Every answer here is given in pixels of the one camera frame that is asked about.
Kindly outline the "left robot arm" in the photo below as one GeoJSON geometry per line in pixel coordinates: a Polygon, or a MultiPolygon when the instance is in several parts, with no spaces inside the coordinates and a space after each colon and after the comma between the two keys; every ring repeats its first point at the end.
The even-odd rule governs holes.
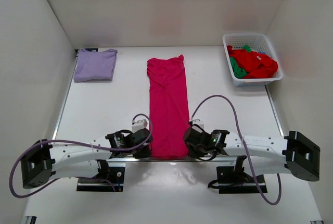
{"type": "Polygon", "coordinates": [[[64,177],[94,177],[96,181],[104,181],[109,174],[108,160],[128,155],[147,158],[152,141],[147,128],[135,132],[120,130],[90,142],[37,141],[19,159],[23,188],[37,188],[64,177]]]}

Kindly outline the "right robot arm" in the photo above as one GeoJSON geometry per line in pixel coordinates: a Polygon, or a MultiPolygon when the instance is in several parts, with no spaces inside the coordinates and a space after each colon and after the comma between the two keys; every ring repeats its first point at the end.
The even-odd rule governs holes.
{"type": "Polygon", "coordinates": [[[238,182],[246,182],[251,176],[267,174],[291,174],[310,182],[319,180],[320,147],[298,131],[277,138],[245,135],[241,137],[227,130],[205,132],[198,125],[189,127],[184,134],[189,154],[200,159],[207,154],[213,158],[246,156],[245,161],[234,168],[238,182]]]}

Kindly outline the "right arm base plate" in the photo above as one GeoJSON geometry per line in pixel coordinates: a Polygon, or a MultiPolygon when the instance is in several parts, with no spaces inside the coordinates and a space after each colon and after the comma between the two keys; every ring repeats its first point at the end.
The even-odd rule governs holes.
{"type": "Polygon", "coordinates": [[[208,183],[209,189],[218,190],[219,194],[257,194],[259,190],[252,176],[235,172],[234,167],[218,166],[217,178],[208,183]]]}

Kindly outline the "pink t-shirt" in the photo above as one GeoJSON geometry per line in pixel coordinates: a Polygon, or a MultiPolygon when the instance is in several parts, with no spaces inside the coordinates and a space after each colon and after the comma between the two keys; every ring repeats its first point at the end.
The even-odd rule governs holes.
{"type": "Polygon", "coordinates": [[[188,155],[183,135],[188,128],[189,109],[184,56],[147,61],[149,118],[153,124],[151,143],[155,159],[179,159],[188,155]]]}

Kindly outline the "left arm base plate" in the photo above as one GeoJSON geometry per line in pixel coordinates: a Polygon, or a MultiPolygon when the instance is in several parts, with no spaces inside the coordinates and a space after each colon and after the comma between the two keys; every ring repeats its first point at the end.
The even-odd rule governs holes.
{"type": "Polygon", "coordinates": [[[78,192],[122,192],[125,163],[98,160],[97,165],[97,173],[93,176],[78,177],[76,190],[78,192]]]}

